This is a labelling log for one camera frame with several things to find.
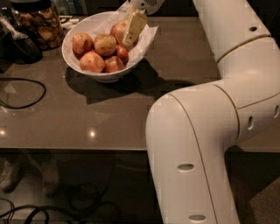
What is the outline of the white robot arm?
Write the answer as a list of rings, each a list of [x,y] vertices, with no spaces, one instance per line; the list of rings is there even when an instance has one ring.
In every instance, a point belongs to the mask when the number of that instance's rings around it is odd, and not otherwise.
[[[239,224],[225,151],[279,118],[280,50],[247,0],[193,0],[220,79],[159,98],[146,147],[164,224]]]

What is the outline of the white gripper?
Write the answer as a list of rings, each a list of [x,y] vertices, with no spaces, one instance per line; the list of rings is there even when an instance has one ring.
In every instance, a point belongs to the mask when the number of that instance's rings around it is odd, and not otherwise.
[[[133,46],[147,24],[147,15],[156,13],[165,0],[130,0],[137,9],[128,17],[128,23],[123,35],[122,43],[125,46]]]

